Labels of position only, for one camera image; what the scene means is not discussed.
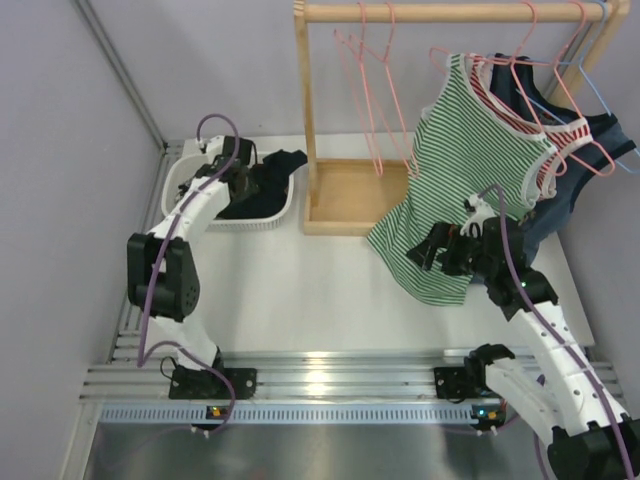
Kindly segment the navy maroon tank top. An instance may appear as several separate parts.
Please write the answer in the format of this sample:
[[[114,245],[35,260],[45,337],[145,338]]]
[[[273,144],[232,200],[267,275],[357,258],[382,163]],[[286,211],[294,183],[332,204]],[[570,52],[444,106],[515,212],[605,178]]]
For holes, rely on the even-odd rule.
[[[307,155],[301,150],[278,150],[267,155],[261,164],[251,168],[259,192],[242,202],[230,204],[217,218],[249,220],[276,215],[286,203],[289,177],[306,163]]]

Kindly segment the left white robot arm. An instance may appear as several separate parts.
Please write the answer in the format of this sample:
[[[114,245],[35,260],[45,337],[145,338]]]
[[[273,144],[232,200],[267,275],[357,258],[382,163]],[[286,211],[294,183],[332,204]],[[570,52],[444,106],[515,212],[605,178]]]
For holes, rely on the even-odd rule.
[[[198,147],[172,169],[166,192],[172,210],[127,242],[127,296],[142,311],[138,363],[153,351],[149,338],[174,348],[173,398],[214,397],[225,388],[219,347],[194,314],[200,282],[192,247],[224,209],[248,195],[249,167],[258,158],[255,143],[241,137],[216,137]]]

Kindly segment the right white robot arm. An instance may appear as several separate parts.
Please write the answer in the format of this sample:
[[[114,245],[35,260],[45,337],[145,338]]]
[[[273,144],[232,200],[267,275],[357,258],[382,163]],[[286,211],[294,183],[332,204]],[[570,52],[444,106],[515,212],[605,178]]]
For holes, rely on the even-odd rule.
[[[448,276],[481,279],[525,340],[542,381],[530,377],[508,347],[485,344],[465,357],[466,382],[476,395],[494,393],[516,410],[545,448],[556,478],[638,478],[639,421],[599,379],[550,282],[528,265],[515,221],[438,222],[406,255],[423,271],[437,266]]]

